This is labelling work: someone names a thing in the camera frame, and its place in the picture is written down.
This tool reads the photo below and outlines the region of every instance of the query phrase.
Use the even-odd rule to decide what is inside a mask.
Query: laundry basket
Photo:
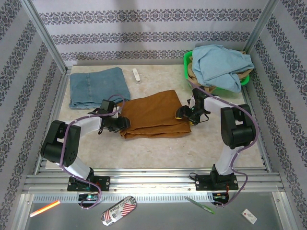
[[[188,75],[188,64],[191,63],[191,60],[190,60],[190,57],[192,56],[192,53],[193,51],[189,51],[187,52],[184,57],[183,57],[183,63],[184,63],[184,74],[185,74],[185,77],[186,79],[189,78],[189,75]],[[249,74],[241,80],[241,86],[242,85],[246,85],[247,83],[249,82]]]

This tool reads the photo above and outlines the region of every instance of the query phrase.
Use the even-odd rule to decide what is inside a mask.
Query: wire
[[[189,175],[189,177],[190,177],[191,180],[193,180],[193,181],[196,181],[196,178],[195,178],[196,176],[198,176],[198,174],[196,174],[196,173],[194,173],[194,172],[191,172],[190,175]]]
[[[206,115],[206,114],[204,114],[205,116],[206,116],[206,118],[207,118],[207,120],[204,120],[204,121],[200,121],[199,123],[202,123],[202,122],[206,122],[206,121],[209,121],[209,117]]]
[[[249,112],[247,112],[245,109],[241,108],[240,106],[238,106],[238,105],[236,105],[236,104],[232,104],[232,103],[230,103],[230,102],[228,102],[228,101],[225,101],[225,100],[223,100],[223,99],[221,99],[221,98],[218,98],[218,97],[216,97],[216,96],[213,96],[211,93],[206,92],[205,90],[203,90],[202,88],[198,87],[197,85],[195,85],[194,83],[192,83],[192,82],[189,81],[189,80],[188,80],[188,82],[191,84],[191,86],[192,86],[194,89],[197,88],[198,90],[200,90],[201,92],[207,94],[208,96],[213,97],[214,99],[216,99],[216,100],[218,100],[218,101],[221,101],[221,102],[223,102],[223,103],[225,103],[225,104],[228,104],[228,105],[230,105],[230,106],[232,106],[232,107],[235,107],[235,108],[241,110],[243,113],[245,113],[245,114],[250,118],[250,120],[253,122],[253,124],[254,124],[254,126],[255,126],[255,129],[256,129],[256,137],[255,137],[255,139],[254,139],[249,145],[247,145],[247,146],[245,146],[245,147],[239,149],[239,150],[236,152],[236,154],[234,155],[234,157],[233,157],[233,159],[231,160],[231,162],[230,162],[230,168],[231,168],[231,170],[232,170],[234,173],[237,173],[237,174],[240,174],[240,175],[244,175],[244,176],[245,176],[245,181],[244,181],[243,185],[241,186],[241,188],[239,189],[239,191],[238,191],[238,192],[237,192],[237,193],[236,193],[226,204],[222,204],[222,205],[219,204],[219,205],[216,205],[217,207],[225,207],[225,206],[229,205],[231,202],[233,202],[233,201],[236,199],[236,197],[240,194],[240,192],[243,190],[243,188],[245,187],[246,183],[248,182],[248,175],[247,175],[246,173],[244,173],[244,172],[239,172],[239,171],[235,170],[235,169],[234,169],[234,162],[235,162],[235,160],[236,160],[236,158],[238,157],[238,155],[239,155],[240,152],[242,152],[243,150],[246,150],[246,149],[250,148],[251,146],[253,146],[254,144],[256,144],[256,142],[257,142],[257,140],[258,140],[258,135],[259,135],[259,127],[258,127],[257,122],[255,121],[255,119],[252,117],[252,115],[249,114]]]
[[[95,206],[100,202],[100,199],[101,199],[101,188],[100,188],[98,185],[94,184],[93,182],[90,182],[90,181],[87,181],[87,180],[85,180],[85,179],[83,179],[83,178],[81,178],[81,177],[75,176],[74,174],[70,173],[69,171],[67,171],[67,170],[65,169],[65,167],[64,167],[64,165],[63,165],[63,161],[64,161],[64,155],[65,155],[65,149],[66,149],[68,131],[69,131],[70,127],[71,127],[73,124],[75,124],[76,122],[81,121],[81,120],[83,120],[83,119],[87,119],[87,118],[90,118],[90,117],[113,116],[114,114],[121,112],[122,108],[123,108],[124,105],[125,105],[125,98],[124,98],[122,95],[120,95],[120,94],[114,94],[114,95],[112,95],[111,97],[109,97],[108,100],[110,100],[110,99],[111,99],[112,97],[114,97],[114,96],[119,96],[119,97],[121,97],[121,98],[123,99],[123,103],[122,103],[121,107],[120,107],[118,110],[116,110],[116,111],[114,111],[114,112],[112,112],[112,113],[109,113],[109,114],[97,114],[97,115],[88,114],[87,116],[80,117],[80,118],[78,118],[78,119],[73,120],[72,122],[70,122],[70,123],[68,124],[67,128],[66,128],[66,131],[65,131],[65,136],[64,136],[64,140],[63,140],[63,147],[62,147],[62,152],[61,152],[61,158],[60,158],[60,161],[59,161],[59,166],[60,166],[60,168],[61,168],[63,171],[65,171],[66,173],[68,173],[69,175],[71,175],[71,176],[72,176],[73,178],[75,178],[76,180],[81,181],[81,182],[84,182],[84,183],[87,183],[87,184],[90,184],[90,185],[93,185],[93,186],[95,186],[95,187],[98,189],[98,198],[97,198],[96,202],[93,203],[91,206],[86,207],[85,209],[91,209],[91,208],[95,207]]]
[[[227,184],[226,196],[229,196],[229,185]]]

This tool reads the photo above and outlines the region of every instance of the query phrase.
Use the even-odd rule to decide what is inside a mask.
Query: white remote
[[[135,77],[136,83],[137,83],[137,84],[140,84],[140,82],[141,82],[141,78],[140,78],[140,76],[139,76],[138,71],[137,71],[136,69],[132,69],[132,72],[133,72],[133,74],[134,74],[134,77]]]

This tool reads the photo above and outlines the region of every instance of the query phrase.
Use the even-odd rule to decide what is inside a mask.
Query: brown pants
[[[125,102],[121,116],[130,120],[131,127],[120,131],[124,138],[178,138],[191,132],[186,119],[175,114],[181,103],[174,90]]]

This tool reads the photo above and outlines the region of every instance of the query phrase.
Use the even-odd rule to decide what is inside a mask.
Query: green pen
[[[204,210],[206,210],[206,211],[208,211],[208,212],[210,212],[212,214],[215,214],[215,212],[211,208],[209,208],[208,206],[201,205],[200,203],[196,202],[195,200],[192,200],[192,199],[188,198],[187,196],[185,196],[184,198],[186,198],[189,202],[197,205],[198,207],[200,207],[200,208],[202,208],[202,209],[204,209]]]

